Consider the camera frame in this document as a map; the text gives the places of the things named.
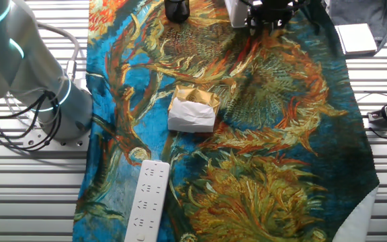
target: table surface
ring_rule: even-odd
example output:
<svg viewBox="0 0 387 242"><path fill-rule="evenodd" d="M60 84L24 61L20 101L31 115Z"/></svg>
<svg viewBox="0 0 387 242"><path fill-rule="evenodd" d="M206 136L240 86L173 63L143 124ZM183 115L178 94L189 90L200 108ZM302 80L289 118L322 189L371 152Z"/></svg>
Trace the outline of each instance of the table surface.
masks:
<svg viewBox="0 0 387 242"><path fill-rule="evenodd" d="M27 1L38 21L63 28L80 42L77 80L85 87L88 1ZM45 44L65 67L72 54L69 40L40 30ZM366 114L387 104L387 43L374 57L348 60L349 76L365 127ZM8 114L0 101L0 115ZM25 130L17 120L1 122L6 131ZM387 136L387 128L379 133ZM380 188L376 197L367 241L387 242L387 140L367 130L374 154ZM52 153L35 159L0 145L0 241L71 241L75 202L83 179L86 153Z"/></svg>

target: power outlet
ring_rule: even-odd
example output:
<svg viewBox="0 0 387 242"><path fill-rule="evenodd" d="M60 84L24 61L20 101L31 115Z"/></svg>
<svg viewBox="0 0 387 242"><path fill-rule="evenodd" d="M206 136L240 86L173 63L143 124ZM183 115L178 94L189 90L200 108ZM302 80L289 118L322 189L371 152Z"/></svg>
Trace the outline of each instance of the power outlet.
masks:
<svg viewBox="0 0 387 242"><path fill-rule="evenodd" d="M156 242L167 190L169 164L142 162L125 242Z"/></svg>

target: white tissue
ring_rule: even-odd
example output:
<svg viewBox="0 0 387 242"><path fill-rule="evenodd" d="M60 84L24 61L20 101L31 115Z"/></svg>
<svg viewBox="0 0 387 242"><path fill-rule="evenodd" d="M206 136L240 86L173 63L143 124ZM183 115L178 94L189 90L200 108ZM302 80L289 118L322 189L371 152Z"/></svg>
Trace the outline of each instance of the white tissue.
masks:
<svg viewBox="0 0 387 242"><path fill-rule="evenodd" d="M216 115L212 107L176 97L168 113L168 129L182 132L213 132Z"/></svg>

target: sunflower pattern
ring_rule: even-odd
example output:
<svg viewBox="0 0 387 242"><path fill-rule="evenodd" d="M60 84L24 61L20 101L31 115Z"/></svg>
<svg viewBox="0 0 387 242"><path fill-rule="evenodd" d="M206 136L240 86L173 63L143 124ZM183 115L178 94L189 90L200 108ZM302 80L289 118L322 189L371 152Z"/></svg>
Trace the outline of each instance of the sunflower pattern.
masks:
<svg viewBox="0 0 387 242"><path fill-rule="evenodd" d="M378 178L319 1L284 30L232 29L223 1L91 0L94 125L75 241L123 241L144 159L171 166L158 241L332 241ZM167 130L176 85L220 96L212 134Z"/></svg>

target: gray cloth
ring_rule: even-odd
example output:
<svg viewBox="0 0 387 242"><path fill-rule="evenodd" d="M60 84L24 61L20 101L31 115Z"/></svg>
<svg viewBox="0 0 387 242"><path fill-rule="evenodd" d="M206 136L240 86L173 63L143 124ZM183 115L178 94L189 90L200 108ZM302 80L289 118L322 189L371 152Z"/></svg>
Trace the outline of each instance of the gray cloth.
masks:
<svg viewBox="0 0 387 242"><path fill-rule="evenodd" d="M387 0L322 0L335 25L365 24L376 41L378 51L387 39Z"/></svg>

